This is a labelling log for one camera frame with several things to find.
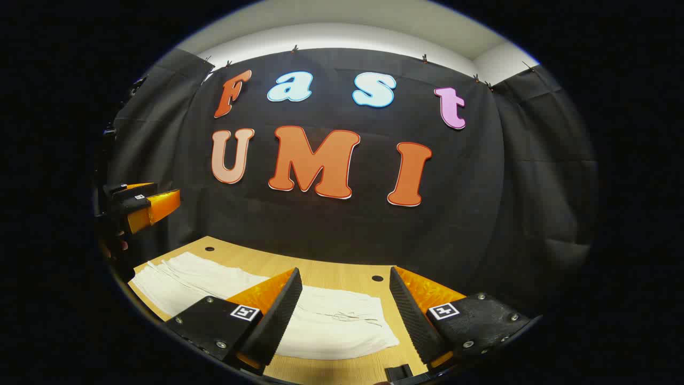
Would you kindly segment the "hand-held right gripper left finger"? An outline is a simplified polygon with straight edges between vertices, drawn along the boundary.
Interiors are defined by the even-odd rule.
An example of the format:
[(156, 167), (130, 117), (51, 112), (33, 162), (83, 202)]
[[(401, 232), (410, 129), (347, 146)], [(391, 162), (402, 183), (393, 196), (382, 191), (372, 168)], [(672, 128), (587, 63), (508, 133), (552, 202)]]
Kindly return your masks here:
[(164, 325), (215, 360), (261, 375), (275, 356), (301, 291), (295, 267), (228, 299), (205, 296)]

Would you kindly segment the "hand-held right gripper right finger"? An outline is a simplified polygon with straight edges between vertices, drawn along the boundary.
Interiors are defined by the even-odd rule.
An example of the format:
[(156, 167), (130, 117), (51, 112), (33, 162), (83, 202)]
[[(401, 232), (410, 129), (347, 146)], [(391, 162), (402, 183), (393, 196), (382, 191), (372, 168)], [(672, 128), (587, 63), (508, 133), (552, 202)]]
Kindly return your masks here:
[(390, 268), (390, 291), (419, 358), (431, 371), (493, 356), (542, 319), (488, 293), (464, 295), (400, 266)]

